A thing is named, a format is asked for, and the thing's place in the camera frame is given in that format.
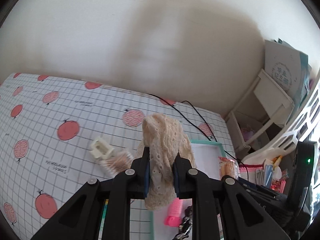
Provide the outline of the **blue grey hair clipper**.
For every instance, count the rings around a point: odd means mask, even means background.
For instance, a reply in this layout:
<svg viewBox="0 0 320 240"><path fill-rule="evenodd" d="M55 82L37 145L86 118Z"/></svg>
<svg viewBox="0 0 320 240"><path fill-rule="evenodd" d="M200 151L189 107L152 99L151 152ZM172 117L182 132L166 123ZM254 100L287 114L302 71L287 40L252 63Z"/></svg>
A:
<svg viewBox="0 0 320 240"><path fill-rule="evenodd" d="M259 186L270 188L272 184L273 166L266 165L264 168L256 169L255 181Z"/></svg>

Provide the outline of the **bag of cotton swabs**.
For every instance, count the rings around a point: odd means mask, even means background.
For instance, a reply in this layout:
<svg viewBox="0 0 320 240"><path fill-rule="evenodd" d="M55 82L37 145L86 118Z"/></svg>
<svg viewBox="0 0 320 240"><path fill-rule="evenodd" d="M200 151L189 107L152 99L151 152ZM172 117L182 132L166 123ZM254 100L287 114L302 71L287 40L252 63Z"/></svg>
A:
<svg viewBox="0 0 320 240"><path fill-rule="evenodd" d="M131 168L132 162L133 155L129 151L121 151L106 160L100 160L98 164L110 178L114 178L117 174Z"/></svg>

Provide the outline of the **brown snack packet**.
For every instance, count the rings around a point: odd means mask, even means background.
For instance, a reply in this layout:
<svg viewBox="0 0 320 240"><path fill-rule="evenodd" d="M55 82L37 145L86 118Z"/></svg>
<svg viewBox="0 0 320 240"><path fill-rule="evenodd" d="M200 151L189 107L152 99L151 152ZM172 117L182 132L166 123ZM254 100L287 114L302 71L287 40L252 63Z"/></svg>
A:
<svg viewBox="0 0 320 240"><path fill-rule="evenodd" d="M238 164L233 159L226 157L219 157L220 178L224 176L230 176L234 179L238 179L239 169Z"/></svg>

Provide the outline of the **cream plastic hair claw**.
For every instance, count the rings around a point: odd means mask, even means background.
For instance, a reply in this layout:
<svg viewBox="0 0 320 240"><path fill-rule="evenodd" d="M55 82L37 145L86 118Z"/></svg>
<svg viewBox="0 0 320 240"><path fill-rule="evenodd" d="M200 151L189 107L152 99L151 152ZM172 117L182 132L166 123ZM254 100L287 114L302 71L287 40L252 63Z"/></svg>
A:
<svg viewBox="0 0 320 240"><path fill-rule="evenodd" d="M113 151L114 147L112 147L101 137L97 137L91 143L90 154L96 160L107 160Z"/></svg>

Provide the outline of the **pink white crochet mat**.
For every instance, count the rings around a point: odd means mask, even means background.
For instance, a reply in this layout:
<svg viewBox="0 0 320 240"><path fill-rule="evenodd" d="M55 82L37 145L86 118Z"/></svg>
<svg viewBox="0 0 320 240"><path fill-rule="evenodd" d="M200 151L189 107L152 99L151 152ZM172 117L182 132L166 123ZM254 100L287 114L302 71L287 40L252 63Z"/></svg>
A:
<svg viewBox="0 0 320 240"><path fill-rule="evenodd" d="M243 165L239 166L239 176L242 179L245 179L251 183L256 183L256 170L262 170L264 168L263 165Z"/></svg>

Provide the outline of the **memorial album box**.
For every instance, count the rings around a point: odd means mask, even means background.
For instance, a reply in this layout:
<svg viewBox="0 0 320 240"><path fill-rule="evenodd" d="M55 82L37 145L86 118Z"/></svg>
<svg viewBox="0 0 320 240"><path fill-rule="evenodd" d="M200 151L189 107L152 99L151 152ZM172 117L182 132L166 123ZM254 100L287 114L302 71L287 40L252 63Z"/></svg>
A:
<svg viewBox="0 0 320 240"><path fill-rule="evenodd" d="M282 40L265 41L264 70L293 100L293 113L310 91L308 59L308 55Z"/></svg>

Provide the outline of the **teal shallow tray box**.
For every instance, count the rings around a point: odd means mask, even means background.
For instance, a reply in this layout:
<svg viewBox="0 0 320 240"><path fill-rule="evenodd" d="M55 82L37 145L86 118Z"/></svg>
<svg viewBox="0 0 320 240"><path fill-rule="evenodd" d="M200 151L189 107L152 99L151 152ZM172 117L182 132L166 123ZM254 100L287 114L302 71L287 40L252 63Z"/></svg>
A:
<svg viewBox="0 0 320 240"><path fill-rule="evenodd" d="M199 178L201 182L216 179L219 167L212 161L204 162L205 157L210 158L209 153L201 150L196 156L197 168L191 168L189 174ZM135 170L132 168L116 175L113 179L100 183L102 199L108 199L102 239L129 239L130 238L130 200L145 199L145 197L132 197L131 186L133 184Z"/></svg>

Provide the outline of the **pink hair roller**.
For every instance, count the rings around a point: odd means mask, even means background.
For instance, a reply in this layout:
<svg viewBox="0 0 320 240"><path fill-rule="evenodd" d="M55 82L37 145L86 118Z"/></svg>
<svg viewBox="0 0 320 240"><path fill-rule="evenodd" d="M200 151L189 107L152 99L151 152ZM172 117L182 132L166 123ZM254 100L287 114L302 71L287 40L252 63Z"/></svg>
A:
<svg viewBox="0 0 320 240"><path fill-rule="evenodd" d="M164 224L170 227L179 227L181 223L183 200L175 198L169 205L167 217L164 220Z"/></svg>

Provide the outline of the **white shelf unit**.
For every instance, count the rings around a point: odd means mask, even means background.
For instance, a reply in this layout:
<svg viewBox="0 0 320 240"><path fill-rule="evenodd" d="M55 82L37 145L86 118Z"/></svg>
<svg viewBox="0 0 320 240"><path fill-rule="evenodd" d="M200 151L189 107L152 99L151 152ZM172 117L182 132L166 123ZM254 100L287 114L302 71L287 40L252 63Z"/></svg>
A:
<svg viewBox="0 0 320 240"><path fill-rule="evenodd" d="M236 155L242 158L266 146L271 141L267 129L283 128L294 107L287 93L261 69L225 118Z"/></svg>

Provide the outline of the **cream lace cloth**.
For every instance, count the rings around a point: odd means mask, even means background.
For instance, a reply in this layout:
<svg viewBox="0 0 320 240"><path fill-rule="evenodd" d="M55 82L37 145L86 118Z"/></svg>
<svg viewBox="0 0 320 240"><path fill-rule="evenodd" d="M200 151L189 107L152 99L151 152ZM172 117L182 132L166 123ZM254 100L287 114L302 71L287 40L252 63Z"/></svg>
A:
<svg viewBox="0 0 320 240"><path fill-rule="evenodd" d="M177 155L188 159L196 167L190 140L181 123L162 113L148 115L142 122L143 139L136 158L143 155L145 147L150 150L150 186L145 207L155 211L169 205L176 193L172 167Z"/></svg>

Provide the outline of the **white slotted basket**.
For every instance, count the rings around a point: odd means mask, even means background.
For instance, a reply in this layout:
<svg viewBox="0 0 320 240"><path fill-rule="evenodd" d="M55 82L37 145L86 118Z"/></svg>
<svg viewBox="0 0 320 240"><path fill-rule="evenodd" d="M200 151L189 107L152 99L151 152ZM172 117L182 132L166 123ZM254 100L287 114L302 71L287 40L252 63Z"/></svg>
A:
<svg viewBox="0 0 320 240"><path fill-rule="evenodd" d="M298 142L304 141L319 123L319 77L304 100L299 111L286 126L263 148L248 154L242 159L244 164L258 165L264 160L291 153Z"/></svg>

